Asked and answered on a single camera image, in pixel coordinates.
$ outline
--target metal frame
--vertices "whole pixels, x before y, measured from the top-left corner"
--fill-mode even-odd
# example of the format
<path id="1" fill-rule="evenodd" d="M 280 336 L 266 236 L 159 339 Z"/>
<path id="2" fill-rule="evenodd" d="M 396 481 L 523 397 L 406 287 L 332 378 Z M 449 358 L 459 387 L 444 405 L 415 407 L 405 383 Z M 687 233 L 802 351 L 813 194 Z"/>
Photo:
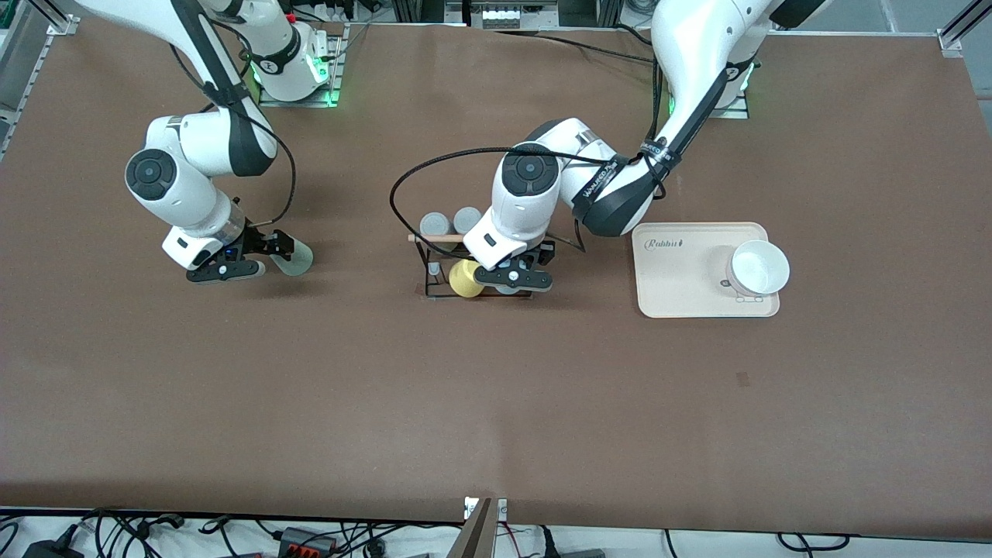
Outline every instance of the metal frame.
<path id="1" fill-rule="evenodd" d="M 332 56 L 332 59 L 330 63 L 327 64 L 327 73 L 329 73 L 329 77 L 327 78 L 327 82 L 325 84 L 321 85 L 313 93 L 300 100 L 281 101 L 273 98 L 272 95 L 265 90 L 265 85 L 259 83 L 259 106 L 297 106 L 303 108 L 331 108 L 337 106 L 337 101 L 341 96 L 341 82 L 344 77 L 345 63 L 347 62 L 346 59 L 348 58 L 346 50 L 351 37 L 352 25 L 353 24 L 350 23 L 344 24 L 344 29 L 341 31 L 340 35 L 330 33 L 326 34 L 327 45 L 325 54 Z"/>
<path id="2" fill-rule="evenodd" d="M 46 18 L 27 2 L 18 4 L 16 10 L 0 45 L 0 161 L 52 44 L 52 37 L 45 34 Z"/>
<path id="3" fill-rule="evenodd" d="M 49 35 L 75 35 L 79 18 L 63 12 L 52 0 L 28 0 L 28 3 L 49 20 Z"/>
<path id="4" fill-rule="evenodd" d="M 992 0 L 974 0 L 961 13 L 937 30 L 940 48 L 948 58 L 960 58 L 961 39 L 992 13 Z"/>
<path id="5" fill-rule="evenodd" d="M 414 240 L 414 245 L 417 247 L 417 252 L 421 255 L 421 263 L 424 264 L 424 297 L 428 300 L 442 300 L 442 299 L 461 299 L 462 297 L 456 294 L 450 287 L 450 283 L 447 280 L 447 273 L 444 271 L 445 261 L 451 261 L 451 258 L 438 254 L 431 250 L 430 246 L 427 246 L 419 239 Z M 468 248 L 464 244 L 458 243 L 458 245 L 452 250 L 453 253 L 461 254 L 465 256 L 470 256 Z M 431 264 L 437 265 L 437 275 L 431 274 Z M 482 293 L 479 294 L 479 298 L 531 298 L 533 291 L 520 291 L 512 295 L 504 295 L 496 291 L 491 287 L 486 287 L 483 289 Z M 465 512 L 468 513 L 471 510 L 469 507 L 469 498 L 465 499 Z M 506 514 L 506 503 L 505 500 L 501 500 L 501 505 L 503 507 L 503 513 Z"/>

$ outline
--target black cable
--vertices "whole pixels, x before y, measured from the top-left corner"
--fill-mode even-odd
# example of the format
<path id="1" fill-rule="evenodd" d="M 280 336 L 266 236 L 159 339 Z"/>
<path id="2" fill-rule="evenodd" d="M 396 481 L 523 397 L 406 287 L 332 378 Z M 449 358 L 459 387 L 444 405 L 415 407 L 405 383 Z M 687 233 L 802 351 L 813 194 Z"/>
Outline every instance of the black cable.
<path id="1" fill-rule="evenodd" d="M 669 554 L 672 555 L 672 558 L 679 558 L 679 555 L 676 554 L 676 547 L 672 544 L 672 534 L 667 529 L 665 529 L 665 542 L 669 545 Z"/>
<path id="2" fill-rule="evenodd" d="M 658 133 L 658 118 L 662 110 L 662 68 L 658 61 L 651 63 L 651 127 L 644 139 L 653 140 Z"/>
<path id="3" fill-rule="evenodd" d="M 134 538 L 129 538 L 127 543 L 124 544 L 124 552 L 121 553 L 121 558 L 127 558 L 127 553 L 131 550 L 131 543 L 134 541 Z"/>
<path id="4" fill-rule="evenodd" d="M 121 527 L 121 526 L 120 526 L 120 524 L 118 524 L 118 525 L 117 525 L 116 527 L 114 527 L 114 529 L 115 529 L 115 530 L 111 530 L 111 531 L 110 531 L 110 534 L 109 534 L 109 535 L 107 535 L 107 539 L 109 539 L 109 538 L 110 538 L 111 536 L 112 536 L 112 537 L 114 537 L 114 538 L 113 538 L 113 539 L 112 539 L 112 540 L 110 541 L 110 546 L 109 546 L 109 547 L 107 547 L 107 556 L 113 556 L 113 555 L 114 555 L 114 547 L 115 547 L 115 546 L 117 546 L 117 541 L 118 541 L 118 540 L 120 540 L 120 538 L 121 538 L 121 535 L 123 535 L 123 534 L 124 534 L 124 528 L 123 528 L 123 527 Z"/>
<path id="5" fill-rule="evenodd" d="M 0 533 L 6 531 L 7 529 L 11 529 L 10 538 L 8 538 L 7 542 L 3 543 L 3 546 L 0 547 L 0 556 L 3 556 L 3 553 L 7 552 L 7 549 L 10 547 L 11 543 L 14 542 L 14 537 L 17 536 L 17 532 L 21 530 L 21 526 L 18 525 L 16 521 L 0 525 Z"/>
<path id="6" fill-rule="evenodd" d="M 844 540 L 840 541 L 837 544 L 834 544 L 832 546 L 810 546 L 809 543 L 806 542 L 806 538 L 801 533 L 790 533 L 790 534 L 794 535 L 797 539 L 799 539 L 800 543 L 802 543 L 803 546 L 793 546 L 788 542 L 786 542 L 786 538 L 785 538 L 786 533 L 775 533 L 775 538 L 779 540 L 779 544 L 786 547 L 787 549 L 793 552 L 805 553 L 806 558 L 813 558 L 812 555 L 813 552 L 833 552 L 835 550 L 840 550 L 841 548 L 844 548 L 851 543 L 851 535 L 838 534 L 835 536 L 842 537 Z"/>
<path id="7" fill-rule="evenodd" d="M 239 554 L 234 551 L 234 547 L 231 546 L 231 539 L 227 538 L 227 530 L 224 529 L 224 523 L 220 523 L 220 538 L 224 539 L 224 546 L 227 547 L 227 551 L 231 553 L 232 558 L 238 558 Z"/>
<path id="8" fill-rule="evenodd" d="M 365 529 L 365 531 L 361 535 L 358 535 L 358 537 L 357 537 L 357 538 L 361 538 L 362 536 L 364 536 L 364 535 L 367 534 L 367 535 L 369 535 L 369 538 L 367 540 L 362 541 L 357 546 L 354 545 L 354 540 L 348 541 L 348 543 L 345 545 L 345 547 L 344 548 L 338 548 L 337 549 L 337 552 L 338 552 L 338 554 L 341 554 L 341 555 L 345 555 L 345 554 L 350 555 L 353 552 L 355 552 L 356 550 L 358 550 L 358 549 L 364 547 L 365 545 L 369 544 L 370 542 L 379 540 L 382 537 L 384 537 L 384 536 L 386 536 L 386 535 L 388 535 L 390 533 L 394 533 L 394 532 L 396 532 L 396 531 L 398 531 L 398 530 L 400 530 L 400 529 L 402 529 L 404 527 L 406 527 L 406 525 L 394 525 L 392 527 L 386 528 L 385 531 L 383 531 L 383 532 L 381 532 L 379 534 L 374 534 L 374 529 L 376 528 L 376 524 L 375 523 L 371 523 Z"/>
<path id="9" fill-rule="evenodd" d="M 264 524 L 262 524 L 262 521 L 258 519 L 255 519 L 255 524 L 258 525 L 258 528 L 262 529 L 263 531 L 268 533 L 270 537 L 276 540 L 280 540 L 283 537 L 283 531 L 279 531 L 279 530 L 270 531 L 265 527 Z"/>
<path id="10" fill-rule="evenodd" d="M 97 521 L 99 521 L 99 517 L 101 516 L 102 513 L 103 510 L 99 507 L 85 513 L 79 519 L 79 521 L 67 527 L 65 531 L 63 531 L 62 534 L 59 535 L 59 539 L 56 540 L 56 548 L 58 550 L 67 550 L 72 545 L 72 538 L 75 536 L 75 532 L 79 529 L 79 526 L 87 519 L 92 519 L 93 517 L 96 517 Z"/>
<path id="11" fill-rule="evenodd" d="M 245 75 L 248 74 L 248 70 L 251 69 L 251 54 L 248 51 L 242 49 L 241 53 L 238 54 L 238 59 L 244 61 L 245 63 L 245 65 L 241 67 L 241 70 L 238 71 L 238 77 L 244 79 Z M 212 102 L 209 102 L 203 108 L 198 110 L 197 113 L 206 112 L 207 110 L 210 110 L 214 106 L 215 105 Z"/>
<path id="12" fill-rule="evenodd" d="M 249 53 L 252 52 L 252 50 L 251 50 L 251 42 L 248 41 L 248 38 L 245 37 L 243 33 L 241 33 L 240 31 L 238 31 L 236 29 L 234 29 L 233 27 L 231 27 L 229 25 L 220 23 L 219 21 L 210 20 L 210 23 L 214 27 L 219 27 L 220 29 L 223 29 L 225 31 L 229 31 L 232 34 L 234 34 L 234 36 L 238 38 L 238 41 L 241 42 L 241 46 L 244 47 L 245 49 L 247 49 Z"/>
<path id="13" fill-rule="evenodd" d="M 545 558 L 561 558 L 558 548 L 555 547 L 555 538 L 547 525 L 538 525 L 545 534 Z"/>
<path id="14" fill-rule="evenodd" d="M 638 33 L 638 31 L 636 29 L 634 29 L 633 27 L 631 27 L 629 25 L 626 25 L 626 24 L 618 23 L 617 24 L 617 29 L 622 29 L 622 30 L 626 31 L 627 33 L 630 33 L 631 35 L 634 36 L 634 39 L 637 39 L 641 43 L 644 43 L 645 45 L 651 47 L 651 40 L 648 39 L 647 37 L 645 37 L 644 35 L 641 35 L 640 33 Z"/>
<path id="15" fill-rule="evenodd" d="M 143 536 L 131 525 L 131 519 L 124 519 L 123 517 L 120 517 L 119 515 L 105 509 L 98 510 L 98 514 L 96 516 L 96 530 L 94 535 L 97 540 L 99 540 L 100 523 L 104 516 L 110 517 L 116 521 L 125 532 L 131 535 L 131 538 L 129 538 L 128 542 L 124 545 L 124 556 L 127 556 L 128 548 L 130 548 L 131 544 L 137 540 L 141 544 L 142 549 L 145 551 L 146 557 L 155 556 L 156 558 L 162 558 L 162 555 L 159 554 L 159 552 L 155 550 L 155 548 L 153 548 L 147 540 L 145 540 L 147 536 Z M 100 555 L 100 558 L 103 558 L 102 549 L 100 547 L 97 547 L 97 553 Z"/>
<path id="16" fill-rule="evenodd" d="M 547 236 L 550 237 L 550 238 L 553 238 L 554 240 L 557 240 L 559 242 L 564 242 L 565 244 L 568 244 L 572 248 L 575 248 L 576 250 L 578 250 L 578 251 L 580 251 L 580 252 L 582 252 L 584 254 L 585 253 L 585 242 L 582 241 L 582 232 L 578 229 L 578 219 L 573 219 L 573 222 L 575 223 L 575 241 L 571 241 L 571 240 L 569 240 L 567 238 L 564 238 L 562 236 L 558 236 L 556 234 L 552 234 L 550 232 L 547 233 Z"/>
<path id="17" fill-rule="evenodd" d="M 186 67 L 186 64 L 183 62 L 183 59 L 180 58 L 180 53 L 179 51 L 176 50 L 176 47 L 174 45 L 169 45 L 169 48 L 173 51 L 173 56 L 176 58 L 176 62 L 179 63 L 180 68 L 183 69 L 183 73 L 186 74 L 186 77 L 188 77 L 189 80 L 194 85 L 196 85 L 196 87 L 199 88 L 199 90 L 203 93 L 204 96 L 206 96 L 207 98 L 211 98 L 211 94 L 209 90 L 206 88 L 206 86 L 200 83 L 199 80 L 196 79 L 196 77 L 189 71 L 189 68 Z M 271 136 L 272 139 L 276 140 L 276 143 L 278 143 L 279 146 L 283 148 L 283 151 L 286 152 L 286 157 L 290 160 L 290 193 L 286 197 L 286 204 L 283 206 L 283 210 L 281 210 L 279 214 L 277 214 L 275 217 L 269 220 L 265 220 L 262 222 L 253 222 L 248 225 L 250 228 L 268 226 L 270 224 L 275 223 L 279 219 L 283 218 L 286 215 L 286 213 L 290 210 L 290 206 L 293 205 L 293 198 L 297 194 L 297 160 L 295 157 L 293 157 L 293 152 L 290 151 L 290 147 L 286 145 L 286 142 L 283 141 L 283 138 L 276 135 L 276 133 L 270 130 L 267 126 L 263 126 L 254 118 L 245 114 L 240 106 L 231 104 L 226 106 L 225 108 L 227 108 L 232 113 L 237 115 L 238 118 L 247 121 L 253 126 L 256 126 L 262 131 L 264 131 L 266 134 L 269 134 L 269 136 Z"/>
<path id="18" fill-rule="evenodd" d="M 389 207 L 390 209 L 393 210 L 393 215 L 395 215 L 396 218 L 400 220 L 403 226 L 406 227 L 407 230 L 411 232 L 415 238 L 417 238 L 420 242 L 423 242 L 427 247 L 429 247 L 431 250 L 439 254 L 443 254 L 458 259 L 472 259 L 471 256 L 455 254 L 443 248 L 439 248 L 436 245 L 434 245 L 432 242 L 425 239 L 424 236 L 421 235 L 419 231 L 417 231 L 415 228 L 413 228 L 412 225 L 410 225 L 409 221 L 403 218 L 403 215 L 400 213 L 400 210 L 396 207 L 396 191 L 399 190 L 400 185 L 402 185 L 414 173 L 417 173 L 431 165 L 436 165 L 437 163 L 442 163 L 444 161 L 449 161 L 451 159 L 456 159 L 458 157 L 466 157 L 468 155 L 479 155 L 481 153 L 516 153 L 520 155 L 551 155 L 554 157 L 564 157 L 566 159 L 571 159 L 573 161 L 592 163 L 594 165 L 605 165 L 606 163 L 609 163 L 609 161 L 605 161 L 603 159 L 590 159 L 588 157 L 570 155 L 568 153 L 559 153 L 557 151 L 534 149 L 534 148 L 524 149 L 524 148 L 516 148 L 516 147 L 477 147 L 475 149 L 465 149 L 462 151 L 455 151 L 454 153 L 448 153 L 447 155 L 441 155 L 440 157 L 434 157 L 429 161 L 424 161 L 420 165 L 417 165 L 413 169 L 410 169 L 409 171 L 404 173 L 404 175 L 400 177 L 399 180 L 396 181 L 396 184 L 393 185 L 392 190 L 389 191 Z"/>
<path id="19" fill-rule="evenodd" d="M 314 18 L 315 20 L 320 21 L 320 22 L 323 21 L 316 14 L 311 14 L 309 12 L 305 12 L 305 11 L 301 10 L 300 8 L 296 7 L 295 5 L 291 5 L 291 7 L 293 8 L 293 11 L 294 12 L 299 12 L 299 13 L 301 13 L 301 14 L 309 17 L 309 18 Z"/>
<path id="20" fill-rule="evenodd" d="M 639 56 L 635 56 L 635 55 L 627 55 L 627 54 L 624 54 L 624 53 L 618 53 L 616 51 L 610 51 L 609 49 L 602 49 L 602 48 L 599 48 L 599 47 L 593 47 L 592 45 L 587 45 L 586 43 L 580 43 L 579 41 L 573 41 L 571 39 L 563 39 L 561 37 L 548 37 L 546 35 L 535 35 L 534 37 L 537 37 L 538 39 L 545 39 L 545 40 L 548 40 L 548 41 L 555 41 L 557 43 L 564 43 L 566 45 L 572 45 L 573 47 L 579 47 L 581 49 L 589 49 L 589 50 L 595 51 L 597 53 L 602 53 L 604 55 L 610 55 L 610 56 L 613 56 L 613 57 L 619 57 L 619 58 L 622 58 L 622 59 L 627 59 L 627 60 L 632 60 L 632 61 L 637 61 L 637 62 L 643 62 L 643 63 L 647 63 L 647 64 L 650 64 L 653 61 L 653 59 L 648 59 L 648 58 L 639 57 Z"/>

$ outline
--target wooden stick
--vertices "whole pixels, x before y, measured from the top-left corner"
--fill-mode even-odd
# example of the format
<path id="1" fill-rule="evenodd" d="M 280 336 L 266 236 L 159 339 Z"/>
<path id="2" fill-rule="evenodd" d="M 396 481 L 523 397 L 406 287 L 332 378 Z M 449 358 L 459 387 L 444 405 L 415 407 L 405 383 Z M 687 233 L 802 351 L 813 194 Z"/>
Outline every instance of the wooden stick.
<path id="1" fill-rule="evenodd" d="M 424 234 L 423 237 L 427 239 L 427 242 L 437 244 L 438 242 L 461 242 L 465 236 L 464 234 Z M 417 238 L 412 234 L 408 234 L 407 241 L 416 242 Z"/>

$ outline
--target black strap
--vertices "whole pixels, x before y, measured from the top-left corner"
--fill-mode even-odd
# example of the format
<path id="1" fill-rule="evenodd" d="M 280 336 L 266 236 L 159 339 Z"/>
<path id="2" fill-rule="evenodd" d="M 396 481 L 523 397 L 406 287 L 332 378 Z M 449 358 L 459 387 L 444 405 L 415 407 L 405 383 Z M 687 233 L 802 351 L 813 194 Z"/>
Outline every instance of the black strap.
<path id="1" fill-rule="evenodd" d="M 255 63 L 255 66 L 271 75 L 278 75 L 283 72 L 283 68 L 286 67 L 286 64 L 293 61 L 293 58 L 300 52 L 300 47 L 303 44 L 303 39 L 300 37 L 300 30 L 292 26 L 290 29 L 293 30 L 293 37 L 280 51 L 272 53 L 267 57 L 251 55 L 251 61 Z"/>
<path id="2" fill-rule="evenodd" d="M 746 60 L 744 62 L 739 62 L 737 64 L 731 64 L 730 62 L 728 62 L 727 63 L 727 81 L 733 81 L 741 73 L 744 73 L 745 71 L 747 71 L 748 68 L 751 67 L 751 63 L 754 62 L 754 59 L 756 59 L 756 58 L 758 58 L 758 54 L 757 53 L 755 53 L 755 55 L 753 57 L 749 58 L 748 60 Z"/>
<path id="3" fill-rule="evenodd" d="M 217 12 L 217 15 L 230 18 L 234 23 L 244 23 L 244 20 L 238 17 L 238 12 L 241 11 L 241 4 L 243 3 L 244 0 L 231 0 L 231 3 L 226 8 Z"/>
<path id="4" fill-rule="evenodd" d="M 769 16 L 773 22 L 794 29 L 801 25 L 826 0 L 786 0 Z"/>
<path id="5" fill-rule="evenodd" d="M 248 86 L 244 82 L 222 89 L 218 89 L 216 85 L 208 82 L 203 86 L 203 94 L 206 95 L 206 98 L 210 99 L 210 102 L 217 106 L 231 107 L 240 104 L 241 99 L 251 93 L 248 92 Z"/>
<path id="6" fill-rule="evenodd" d="M 596 202 L 596 198 L 599 198 L 603 189 L 613 182 L 620 171 L 629 164 L 630 159 L 621 155 L 614 155 L 608 163 L 599 167 L 596 174 L 592 176 L 592 180 L 585 183 L 582 190 L 579 190 L 578 194 L 575 194 L 571 199 L 571 214 L 579 221 L 585 219 L 585 214 L 592 209 L 592 204 Z"/>
<path id="7" fill-rule="evenodd" d="M 668 193 L 665 191 L 664 180 L 679 163 L 682 156 L 669 149 L 669 142 L 665 138 L 658 141 L 644 140 L 639 153 L 644 156 L 648 165 L 648 172 L 654 179 L 658 193 L 654 195 L 655 200 L 663 200 Z"/>

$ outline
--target cup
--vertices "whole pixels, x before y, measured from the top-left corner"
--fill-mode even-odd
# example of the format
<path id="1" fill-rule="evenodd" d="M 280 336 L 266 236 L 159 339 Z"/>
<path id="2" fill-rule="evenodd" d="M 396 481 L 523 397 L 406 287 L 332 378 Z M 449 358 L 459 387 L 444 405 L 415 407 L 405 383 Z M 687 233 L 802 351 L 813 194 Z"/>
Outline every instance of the cup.
<path id="1" fill-rule="evenodd" d="M 447 219 L 444 213 L 432 211 L 421 219 L 421 234 L 424 236 L 432 234 L 454 234 L 454 225 Z M 435 244 L 442 250 L 451 251 L 457 247 L 456 242 L 437 242 Z"/>
<path id="2" fill-rule="evenodd" d="M 727 281 L 748 297 L 767 297 L 789 282 L 789 258 L 767 240 L 748 240 L 734 250 L 727 262 Z"/>
<path id="3" fill-rule="evenodd" d="M 454 230 L 458 234 L 465 234 L 482 220 L 482 211 L 469 206 L 458 210 L 454 214 Z"/>

